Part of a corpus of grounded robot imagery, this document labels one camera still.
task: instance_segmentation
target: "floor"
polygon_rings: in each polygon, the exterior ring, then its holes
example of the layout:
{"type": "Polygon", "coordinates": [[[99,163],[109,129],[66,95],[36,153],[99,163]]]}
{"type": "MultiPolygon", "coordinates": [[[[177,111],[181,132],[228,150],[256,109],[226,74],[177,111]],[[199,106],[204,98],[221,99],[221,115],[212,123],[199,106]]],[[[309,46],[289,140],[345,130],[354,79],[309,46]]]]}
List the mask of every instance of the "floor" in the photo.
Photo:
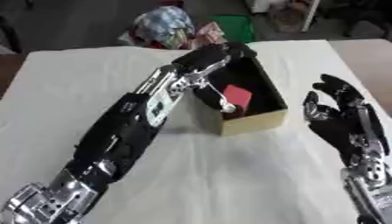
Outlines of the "floor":
{"type": "MultiPolygon", "coordinates": [[[[137,15],[158,6],[159,0],[1,0],[0,11],[14,24],[26,52],[112,46],[137,15]]],[[[214,14],[250,12],[243,0],[185,0],[196,25],[214,14]]],[[[279,33],[263,15],[252,17],[256,40],[343,39],[339,20],[319,20],[307,33],[279,33]]]]}

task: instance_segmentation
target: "open box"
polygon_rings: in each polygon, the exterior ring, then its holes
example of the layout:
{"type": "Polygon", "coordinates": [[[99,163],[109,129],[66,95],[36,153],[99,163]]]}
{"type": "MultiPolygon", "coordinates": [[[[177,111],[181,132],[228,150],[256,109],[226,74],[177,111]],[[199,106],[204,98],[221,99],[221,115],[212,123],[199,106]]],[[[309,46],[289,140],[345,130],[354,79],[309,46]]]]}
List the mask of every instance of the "open box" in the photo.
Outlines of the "open box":
{"type": "Polygon", "coordinates": [[[231,119],[221,116],[222,136],[272,129],[282,124],[287,105],[257,59],[231,62],[212,73],[209,80],[221,92],[232,84],[252,93],[244,116],[231,119]]]}

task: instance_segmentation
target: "chrome metal part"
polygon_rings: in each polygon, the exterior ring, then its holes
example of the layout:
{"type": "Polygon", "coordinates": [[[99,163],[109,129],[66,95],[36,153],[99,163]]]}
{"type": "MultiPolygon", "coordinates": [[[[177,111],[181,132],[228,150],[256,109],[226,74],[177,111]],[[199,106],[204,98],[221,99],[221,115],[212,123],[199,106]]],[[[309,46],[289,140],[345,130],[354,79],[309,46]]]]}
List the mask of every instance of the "chrome metal part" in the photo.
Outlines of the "chrome metal part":
{"type": "Polygon", "coordinates": [[[341,177],[359,214],[373,217],[378,223],[392,223],[392,185],[390,181],[381,187],[369,187],[361,173],[352,168],[343,169],[341,177]]]}
{"type": "Polygon", "coordinates": [[[12,196],[4,204],[3,222],[44,224],[62,219],[78,223],[97,196],[97,192],[63,170],[49,187],[29,184],[12,196]]]}

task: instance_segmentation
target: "robotic hand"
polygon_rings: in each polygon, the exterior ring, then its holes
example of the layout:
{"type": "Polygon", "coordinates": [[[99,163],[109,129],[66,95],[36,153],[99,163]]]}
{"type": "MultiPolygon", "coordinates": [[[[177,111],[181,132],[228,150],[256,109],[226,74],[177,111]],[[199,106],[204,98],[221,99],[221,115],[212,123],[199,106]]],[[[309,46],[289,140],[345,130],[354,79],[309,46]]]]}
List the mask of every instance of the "robotic hand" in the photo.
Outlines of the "robotic hand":
{"type": "Polygon", "coordinates": [[[214,109],[235,112],[208,75],[230,61],[255,56],[242,44],[207,45],[160,67],[90,128],[49,186],[31,183],[15,193],[4,204],[0,223],[80,223],[144,154],[186,91],[193,89],[214,109]]]}
{"type": "Polygon", "coordinates": [[[304,100],[309,127],[336,148],[346,168],[341,177],[355,204],[358,223],[392,223],[392,182],[385,157],[389,146],[375,109],[350,84],[331,75],[321,75],[313,84],[330,95],[339,109],[319,104],[311,91],[304,100]]]}

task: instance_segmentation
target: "white table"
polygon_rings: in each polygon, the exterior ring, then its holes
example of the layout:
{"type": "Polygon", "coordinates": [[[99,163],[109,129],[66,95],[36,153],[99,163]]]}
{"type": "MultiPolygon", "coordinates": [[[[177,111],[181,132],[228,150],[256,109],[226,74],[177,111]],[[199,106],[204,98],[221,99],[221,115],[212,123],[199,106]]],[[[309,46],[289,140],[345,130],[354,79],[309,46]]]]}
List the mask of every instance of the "white table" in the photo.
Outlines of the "white table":
{"type": "MultiPolygon", "coordinates": [[[[355,223],[339,156],[306,127],[301,104],[322,73],[372,96],[325,41],[250,46],[289,106],[284,125],[218,137],[209,132],[211,110],[189,95],[86,223],[355,223]]],[[[182,54],[135,47],[32,53],[0,101],[0,200],[29,182],[50,182],[105,109],[182,54]]],[[[391,121],[374,106],[391,136],[391,121]]]]}

